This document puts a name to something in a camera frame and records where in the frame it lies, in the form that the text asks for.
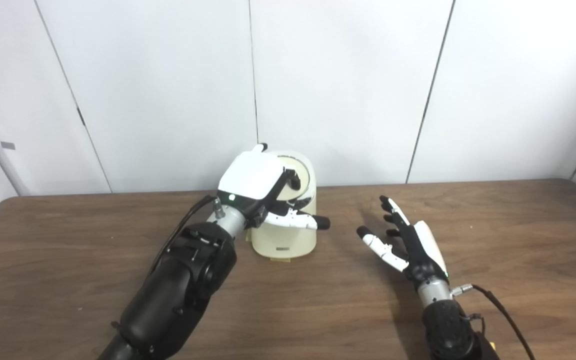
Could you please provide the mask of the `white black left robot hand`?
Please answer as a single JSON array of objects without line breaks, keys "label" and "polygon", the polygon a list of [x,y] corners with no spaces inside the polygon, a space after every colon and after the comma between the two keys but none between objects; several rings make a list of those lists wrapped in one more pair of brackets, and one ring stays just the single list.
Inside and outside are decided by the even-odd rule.
[{"label": "white black left robot hand", "polygon": [[311,198],[311,176],[300,175],[294,165],[267,148],[266,143],[258,143],[233,160],[219,181],[208,221],[233,237],[262,224],[328,230],[327,217],[297,207]]}]

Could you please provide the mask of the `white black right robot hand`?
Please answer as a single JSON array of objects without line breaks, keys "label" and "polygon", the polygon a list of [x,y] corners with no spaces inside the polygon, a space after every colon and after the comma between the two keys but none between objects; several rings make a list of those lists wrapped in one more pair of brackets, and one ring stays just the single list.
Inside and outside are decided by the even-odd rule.
[{"label": "white black right robot hand", "polygon": [[362,242],[387,265],[404,274],[416,289],[431,280],[441,280],[448,284],[450,281],[446,263],[429,225],[423,220],[410,223],[393,199],[381,195],[379,200],[382,209],[387,212],[384,219],[394,225],[386,233],[390,237],[402,239],[405,252],[401,255],[393,252],[391,244],[384,243],[365,225],[356,229]]}]

